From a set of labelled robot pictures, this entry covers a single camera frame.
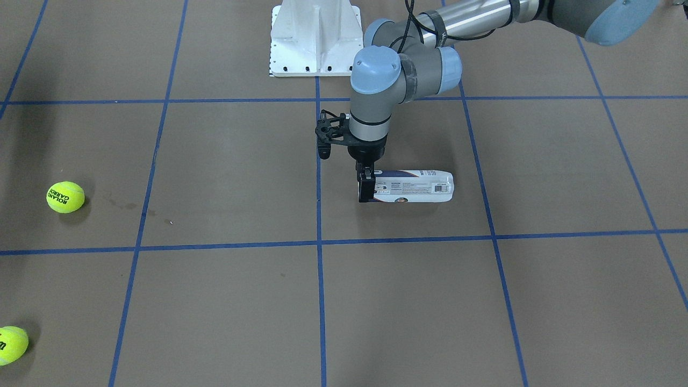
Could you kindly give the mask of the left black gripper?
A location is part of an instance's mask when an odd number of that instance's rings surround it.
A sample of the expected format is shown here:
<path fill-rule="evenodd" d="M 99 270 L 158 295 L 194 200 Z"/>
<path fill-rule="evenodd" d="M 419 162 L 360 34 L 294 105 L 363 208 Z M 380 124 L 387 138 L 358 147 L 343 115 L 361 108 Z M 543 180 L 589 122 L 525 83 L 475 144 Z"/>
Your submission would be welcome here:
<path fill-rule="evenodd" d="M 385 154 L 387 137 L 376 141 L 359 141 L 347 146 L 349 156 L 356 162 L 358 171 L 358 202 L 368 203 L 374 200 L 376 177 L 374 163 Z"/>

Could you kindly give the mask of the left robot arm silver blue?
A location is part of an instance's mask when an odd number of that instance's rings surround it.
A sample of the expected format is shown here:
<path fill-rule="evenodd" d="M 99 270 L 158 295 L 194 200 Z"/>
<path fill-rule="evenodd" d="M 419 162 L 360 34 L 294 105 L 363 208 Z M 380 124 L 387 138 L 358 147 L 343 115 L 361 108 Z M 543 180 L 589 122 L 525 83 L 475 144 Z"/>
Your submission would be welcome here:
<path fill-rule="evenodd" d="M 397 105 L 458 86 L 462 61 L 452 44 L 476 41 L 511 24 L 543 20 L 585 41 L 614 46 L 649 19 L 657 1 L 459 1 L 410 16 L 406 24 L 379 19 L 364 32 L 354 57 L 346 124 L 356 161 L 361 203 L 442 203 L 454 177 L 438 170 L 381 171 L 391 116 Z"/>

